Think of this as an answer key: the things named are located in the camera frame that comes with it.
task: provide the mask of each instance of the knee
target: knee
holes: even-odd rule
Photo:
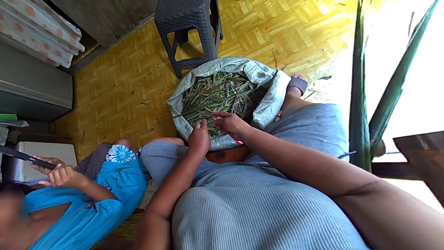
[[[126,146],[127,148],[132,148],[132,144],[131,144],[131,140],[125,137],[119,138],[117,139],[114,144],[116,145],[123,145]]]
[[[145,145],[150,144],[152,142],[169,142],[169,143],[174,143],[176,145],[181,145],[181,146],[185,145],[185,142],[182,139],[172,138],[172,137],[154,138],[154,139],[149,140],[147,143],[145,143]]]

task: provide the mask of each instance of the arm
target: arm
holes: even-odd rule
[[[40,171],[43,174],[47,174],[49,181],[39,181],[39,184],[45,187],[66,187],[75,188],[82,191],[87,196],[91,197],[95,202],[100,202],[107,199],[119,200],[111,191],[105,187],[91,181],[83,174],[74,170],[72,165],[65,165],[57,158],[38,157],[40,160],[48,161],[51,163],[57,163],[55,169],[50,170],[44,167],[40,167],[31,164],[31,167]]]
[[[159,187],[143,212],[137,230],[137,249],[170,249],[171,218],[177,201],[187,191],[197,168],[210,148],[206,120],[194,127],[185,157]]]
[[[320,190],[348,215],[374,249],[440,249],[444,217],[352,164],[250,127],[233,114],[215,122],[290,180]]]

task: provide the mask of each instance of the white flower pattern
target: white flower pattern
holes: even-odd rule
[[[106,157],[109,162],[127,162],[137,159],[136,154],[124,145],[113,145]]]

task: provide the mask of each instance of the green leaves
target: green leaves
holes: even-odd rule
[[[219,134],[211,120],[215,111],[232,112],[241,118],[251,116],[265,95],[266,90],[257,89],[243,73],[217,72],[207,77],[196,77],[196,82],[184,93],[182,114],[194,126],[202,119],[208,120],[211,136]]]
[[[421,38],[427,27],[428,21],[438,5],[439,0],[433,1],[430,5],[426,14],[422,17],[421,21],[415,27],[410,42],[407,49],[404,52],[395,72],[390,78],[390,81],[385,88],[384,94],[376,107],[375,113],[370,120],[370,141],[371,141],[371,153],[372,156],[376,152],[376,149],[381,142],[382,135],[384,134],[385,128],[389,123],[389,119],[398,103],[399,98],[402,94],[402,88],[405,81],[405,76],[407,75],[408,69],[412,64],[413,58],[416,54],[418,46],[421,42]]]
[[[349,120],[350,163],[371,172],[370,134],[365,101],[365,44],[362,0],[358,0],[353,47],[352,93]]]
[[[408,69],[412,64],[421,38],[438,5],[434,0],[419,24],[415,27],[413,35],[402,56],[392,78],[385,88],[375,113],[367,122],[367,108],[365,102],[365,43],[364,43],[364,15],[362,14],[362,0],[358,0],[358,9],[355,27],[355,41],[353,48],[352,94],[350,102],[349,142],[350,163],[371,171],[373,155],[381,143],[382,135],[389,123],[389,119],[402,94],[402,88]]]

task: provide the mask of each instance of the polka dot curtain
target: polka dot curtain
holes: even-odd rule
[[[81,36],[42,0],[0,0],[0,40],[46,63],[69,68]]]

